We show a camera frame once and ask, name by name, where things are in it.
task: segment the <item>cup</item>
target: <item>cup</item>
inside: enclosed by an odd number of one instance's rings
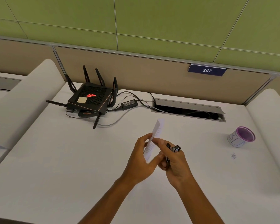
[[[255,134],[247,127],[238,127],[227,140],[233,147],[240,148],[248,142],[255,141]]]

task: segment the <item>green wall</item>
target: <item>green wall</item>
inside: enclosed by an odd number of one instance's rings
[[[0,35],[280,71],[280,0],[0,0]]]

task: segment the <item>person's left hand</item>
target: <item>person's left hand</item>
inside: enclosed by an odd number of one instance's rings
[[[148,133],[138,138],[129,161],[127,162],[127,166],[120,177],[133,187],[139,182],[142,182],[144,179],[148,178],[153,173],[157,165],[165,157],[164,154],[159,154],[154,157],[150,163],[145,161],[143,156],[144,147],[147,145],[145,141],[150,139],[151,136],[152,133]]]

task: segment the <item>wrist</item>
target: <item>wrist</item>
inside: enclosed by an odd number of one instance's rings
[[[133,183],[133,181],[128,180],[124,176],[121,176],[119,179],[117,179],[114,184],[118,184],[122,189],[127,191],[131,191],[136,185]]]
[[[196,183],[193,175],[188,176],[187,178],[180,181],[179,185],[175,188],[177,193],[180,195],[183,192],[189,191]]]

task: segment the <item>power adapter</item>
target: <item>power adapter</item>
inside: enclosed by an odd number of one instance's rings
[[[118,108],[114,109],[113,111],[116,112],[118,110],[127,110],[133,107],[137,107],[138,106],[138,102],[134,99],[134,100],[130,100],[130,101],[126,101],[120,104],[121,106],[119,106]]]
[[[130,109],[137,106],[138,106],[138,102],[135,99],[121,103],[121,107],[123,110]]]

